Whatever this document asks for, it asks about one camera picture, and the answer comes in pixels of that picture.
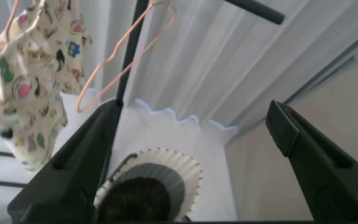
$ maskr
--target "clothes hanger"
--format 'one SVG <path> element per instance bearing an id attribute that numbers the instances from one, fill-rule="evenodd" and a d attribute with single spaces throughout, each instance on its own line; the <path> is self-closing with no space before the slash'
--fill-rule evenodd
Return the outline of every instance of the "clothes hanger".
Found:
<path id="1" fill-rule="evenodd" d="M 19 4 L 19 0 L 15 0 L 12 11 L 11 11 L 11 15 L 9 16 L 8 22 L 6 24 L 5 27 L 5 42 L 6 42 L 6 46 L 7 43 L 9 43 L 9 29 L 11 27 L 13 18 L 14 18 L 14 14 L 15 11 L 17 9 L 17 5 Z M 125 39 L 127 37 L 129 37 L 129 34 L 136 28 L 136 26 L 139 25 L 139 23 L 141 22 L 142 19 L 144 19 L 144 17 L 153 9 L 154 6 L 158 6 L 158 5 L 166 5 L 167 6 L 167 10 L 168 11 L 173 11 L 173 17 L 171 19 L 171 21 L 167 24 L 167 26 L 165 26 L 165 28 L 154 38 L 153 41 L 151 41 L 151 43 L 140 53 L 140 55 L 138 57 L 136 57 L 120 74 L 117 75 L 116 78 L 114 78 L 106 87 L 104 87 L 100 93 L 98 93 L 87 105 L 85 105 L 85 107 L 83 109 L 80 109 L 80 104 L 82 101 L 82 98 L 84 97 L 85 91 L 88 89 L 89 85 L 91 84 L 91 82 L 93 81 L 93 79 L 96 76 L 96 73 L 98 72 L 98 70 L 106 63 L 110 62 L 117 54 L 117 50 L 118 47 L 122 45 L 122 43 L 125 41 Z M 93 71 L 93 73 L 91 74 L 91 76 L 89 77 L 88 81 L 86 82 L 85 86 L 83 87 L 79 97 L 78 97 L 78 101 L 77 101 L 77 105 L 76 105 L 76 110 L 78 113 L 83 112 L 84 110 L 90 108 L 93 104 L 95 104 L 97 102 L 97 100 L 103 95 L 105 94 L 117 81 L 118 79 L 120 79 L 132 66 L 134 63 L 138 62 L 142 56 L 146 53 L 146 51 L 148 51 L 149 48 L 151 48 L 151 46 L 153 46 L 156 41 L 158 40 L 158 38 L 168 30 L 168 28 L 173 24 L 173 21 L 176 18 L 176 8 L 175 6 L 171 6 L 170 5 L 170 1 L 168 2 L 155 2 L 155 0 L 150 0 L 150 4 L 147 7 L 147 9 L 143 12 L 143 14 L 138 18 L 138 20 L 136 20 L 134 22 L 134 24 L 131 26 L 131 28 L 129 28 L 129 30 L 124 34 L 124 36 L 122 36 L 122 38 L 118 41 L 117 45 L 114 48 L 113 53 L 110 55 L 109 58 L 107 58 L 106 60 L 104 60 L 103 62 L 99 63 L 99 65 L 95 68 L 95 70 Z M 35 23 L 38 21 L 39 19 L 39 14 L 37 15 L 33 26 L 35 26 Z"/>

